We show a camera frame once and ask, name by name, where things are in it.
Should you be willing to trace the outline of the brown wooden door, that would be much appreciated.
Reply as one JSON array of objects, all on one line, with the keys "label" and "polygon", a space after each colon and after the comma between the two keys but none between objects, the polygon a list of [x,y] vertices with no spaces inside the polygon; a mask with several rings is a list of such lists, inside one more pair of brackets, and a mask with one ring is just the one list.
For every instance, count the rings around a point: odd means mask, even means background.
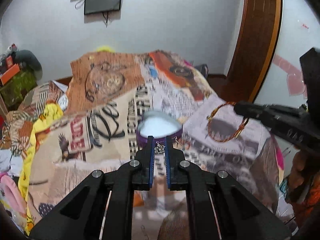
[{"label": "brown wooden door", "polygon": [[257,97],[274,55],[282,0],[244,0],[242,20],[222,97],[252,102]]}]

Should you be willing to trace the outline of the dark green jacket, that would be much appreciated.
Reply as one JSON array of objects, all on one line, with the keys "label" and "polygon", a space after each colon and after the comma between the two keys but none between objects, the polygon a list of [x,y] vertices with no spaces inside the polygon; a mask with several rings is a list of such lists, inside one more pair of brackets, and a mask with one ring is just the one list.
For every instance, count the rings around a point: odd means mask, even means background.
[{"label": "dark green jacket", "polygon": [[37,81],[42,79],[42,76],[43,76],[42,66],[39,60],[37,59],[37,57],[31,51],[29,50],[16,51],[15,62],[21,65],[23,68],[29,68],[30,70],[32,70]]}]

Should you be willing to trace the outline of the orange box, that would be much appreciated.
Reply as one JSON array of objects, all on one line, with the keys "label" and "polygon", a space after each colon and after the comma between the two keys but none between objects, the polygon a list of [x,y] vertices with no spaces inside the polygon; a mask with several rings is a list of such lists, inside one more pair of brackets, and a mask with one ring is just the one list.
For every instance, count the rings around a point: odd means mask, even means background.
[{"label": "orange box", "polygon": [[15,76],[20,71],[19,65],[14,64],[9,68],[4,74],[1,74],[1,85],[5,85],[13,76]]}]

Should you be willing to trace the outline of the green patterned cloth stand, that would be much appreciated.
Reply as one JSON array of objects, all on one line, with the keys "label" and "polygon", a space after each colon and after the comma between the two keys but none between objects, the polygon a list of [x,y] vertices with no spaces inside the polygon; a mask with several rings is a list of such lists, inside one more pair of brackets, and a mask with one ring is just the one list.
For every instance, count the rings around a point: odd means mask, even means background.
[{"label": "green patterned cloth stand", "polygon": [[1,96],[7,108],[23,101],[26,94],[37,86],[36,77],[29,70],[21,70],[1,87]]}]

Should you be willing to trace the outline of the yellow plush item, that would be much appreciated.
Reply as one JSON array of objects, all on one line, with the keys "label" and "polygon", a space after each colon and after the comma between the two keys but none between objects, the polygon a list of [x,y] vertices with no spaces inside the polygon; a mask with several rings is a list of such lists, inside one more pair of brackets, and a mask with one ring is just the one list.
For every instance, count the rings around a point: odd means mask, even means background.
[{"label": "yellow plush item", "polygon": [[115,53],[115,50],[113,48],[111,48],[110,46],[99,46],[96,49],[97,52],[101,52],[101,51],[106,51],[106,52],[110,52],[110,53]]}]

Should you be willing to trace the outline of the pink slipper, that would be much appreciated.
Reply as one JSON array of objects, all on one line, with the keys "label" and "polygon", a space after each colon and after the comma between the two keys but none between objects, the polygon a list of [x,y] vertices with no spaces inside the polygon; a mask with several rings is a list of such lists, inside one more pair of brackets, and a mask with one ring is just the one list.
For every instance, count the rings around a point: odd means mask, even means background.
[{"label": "pink slipper", "polygon": [[1,173],[1,203],[12,215],[26,217],[27,204],[16,183],[7,173]]}]

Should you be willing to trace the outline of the silver chain jewelry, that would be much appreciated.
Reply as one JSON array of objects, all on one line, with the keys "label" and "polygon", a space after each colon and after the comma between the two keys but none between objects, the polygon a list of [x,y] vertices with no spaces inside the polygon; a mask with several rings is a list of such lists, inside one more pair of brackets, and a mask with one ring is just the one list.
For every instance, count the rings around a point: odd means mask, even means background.
[{"label": "silver chain jewelry", "polygon": [[154,153],[155,154],[164,154],[165,153],[165,143],[166,139],[157,139],[155,141],[155,146],[154,146]]}]

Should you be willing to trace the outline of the yellow cartoon cloth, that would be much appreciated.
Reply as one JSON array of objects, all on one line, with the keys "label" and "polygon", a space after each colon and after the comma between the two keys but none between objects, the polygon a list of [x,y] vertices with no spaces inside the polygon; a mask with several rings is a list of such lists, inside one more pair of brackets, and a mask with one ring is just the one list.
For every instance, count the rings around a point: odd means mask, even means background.
[{"label": "yellow cartoon cloth", "polygon": [[43,139],[37,139],[36,134],[48,129],[53,121],[61,119],[62,116],[63,111],[60,106],[57,103],[49,103],[46,105],[43,113],[39,115],[39,118],[33,124],[28,144],[29,146],[26,151],[26,158],[23,161],[22,172],[18,180],[18,188],[23,200],[25,201],[27,201],[28,198],[31,165],[33,163],[35,153],[43,141]]}]

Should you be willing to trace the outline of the newspaper print bed blanket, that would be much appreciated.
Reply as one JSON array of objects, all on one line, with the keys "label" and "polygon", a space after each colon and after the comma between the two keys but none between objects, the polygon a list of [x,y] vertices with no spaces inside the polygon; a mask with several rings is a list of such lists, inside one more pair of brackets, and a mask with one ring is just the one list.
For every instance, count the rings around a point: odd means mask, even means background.
[{"label": "newspaper print bed blanket", "polygon": [[282,156],[269,131],[237,115],[177,54],[91,52],[67,90],[49,81],[10,111],[1,138],[1,218],[29,236],[94,170],[117,171],[153,137],[149,191],[133,199],[133,239],[188,239],[187,196],[165,181],[165,138],[210,173],[228,172],[272,214]]}]

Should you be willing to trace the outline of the purple heart-shaped jewelry box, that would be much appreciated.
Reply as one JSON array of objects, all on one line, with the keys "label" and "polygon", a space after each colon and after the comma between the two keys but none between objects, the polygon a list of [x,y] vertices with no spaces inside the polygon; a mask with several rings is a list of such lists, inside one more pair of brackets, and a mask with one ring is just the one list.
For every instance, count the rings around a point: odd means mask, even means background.
[{"label": "purple heart-shaped jewelry box", "polygon": [[179,139],[182,136],[183,125],[167,113],[151,110],[143,114],[136,129],[136,139],[141,150],[148,143],[148,137],[154,140],[171,136]]}]

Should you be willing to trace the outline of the dark blue bag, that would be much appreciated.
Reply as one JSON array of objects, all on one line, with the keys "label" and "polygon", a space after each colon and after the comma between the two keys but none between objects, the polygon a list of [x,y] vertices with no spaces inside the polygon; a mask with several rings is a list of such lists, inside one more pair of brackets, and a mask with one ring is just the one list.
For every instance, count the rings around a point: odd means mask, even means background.
[{"label": "dark blue bag", "polygon": [[198,70],[204,76],[205,79],[208,78],[209,70],[206,64],[200,64],[200,65],[194,66],[194,68]]}]

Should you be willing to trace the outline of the small black wall monitor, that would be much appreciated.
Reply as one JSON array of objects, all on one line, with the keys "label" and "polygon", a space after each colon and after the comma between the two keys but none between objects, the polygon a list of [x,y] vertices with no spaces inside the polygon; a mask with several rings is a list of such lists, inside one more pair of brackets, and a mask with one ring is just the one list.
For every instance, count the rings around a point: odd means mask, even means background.
[{"label": "small black wall monitor", "polygon": [[122,0],[85,0],[84,15],[100,12],[119,11]]}]

